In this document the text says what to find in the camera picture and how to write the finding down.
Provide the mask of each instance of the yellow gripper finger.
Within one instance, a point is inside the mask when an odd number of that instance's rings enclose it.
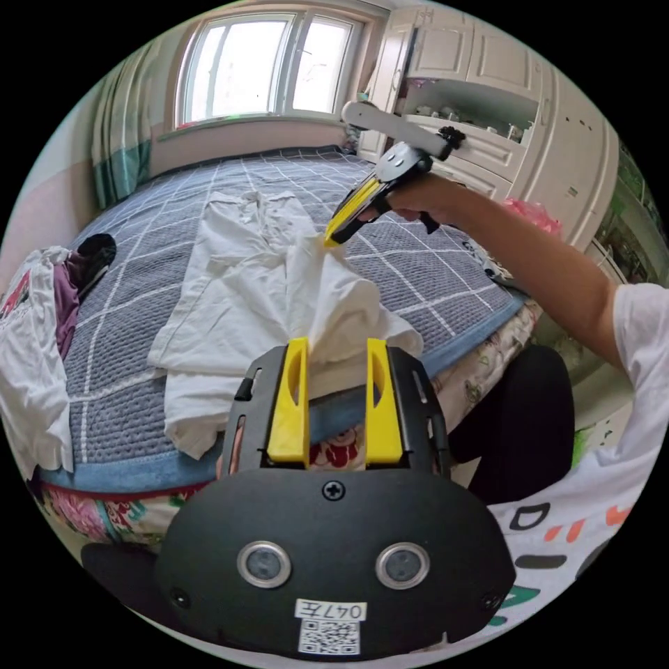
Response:
[[[332,239],[334,235],[342,226],[346,226],[351,220],[355,219],[357,214],[362,213],[366,205],[374,199],[374,195],[379,191],[382,184],[374,176],[360,184],[358,188],[351,193],[341,209],[332,217],[325,229],[325,239],[323,243],[326,247],[332,248],[339,245],[339,243]]]
[[[374,396],[375,387],[378,398]],[[366,464],[398,464],[403,455],[402,438],[387,345],[382,339],[367,340],[367,398],[364,422]]]
[[[301,462],[309,467],[309,340],[292,339],[272,419],[267,455],[274,462]]]

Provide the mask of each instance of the white t-shirt with print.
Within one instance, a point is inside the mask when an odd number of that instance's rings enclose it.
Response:
[[[355,664],[342,660],[301,666],[413,669],[459,655],[527,620],[592,562],[641,494],[669,423],[669,290],[652,284],[621,286],[614,312],[617,347],[634,387],[629,421],[617,447],[587,453],[564,479],[530,498],[490,507],[516,563],[516,584],[491,623],[463,641],[432,650]],[[188,642],[240,664],[296,666],[294,660]]]
[[[69,251],[34,251],[0,302],[0,419],[21,475],[72,471],[70,397],[56,340],[54,265]]]

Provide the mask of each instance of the qr code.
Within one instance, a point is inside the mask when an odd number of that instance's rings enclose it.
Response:
[[[360,623],[303,620],[300,652],[315,655],[359,655]]]

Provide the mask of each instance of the person's arm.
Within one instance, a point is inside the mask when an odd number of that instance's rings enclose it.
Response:
[[[500,204],[434,175],[392,193],[388,202],[405,217],[428,211],[467,233],[560,327],[622,368],[613,327],[616,285],[589,258]]]

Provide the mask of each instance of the white cloth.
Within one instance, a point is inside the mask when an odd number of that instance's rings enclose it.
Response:
[[[70,398],[56,342],[54,265],[69,251],[31,253],[0,306],[0,416],[25,480],[36,466],[72,471]]]
[[[290,339],[309,338],[312,399],[364,385],[368,337],[419,355],[421,336],[379,300],[342,248],[323,247],[291,193],[214,193],[180,300],[148,355],[167,370],[165,434],[201,458],[251,363]]]

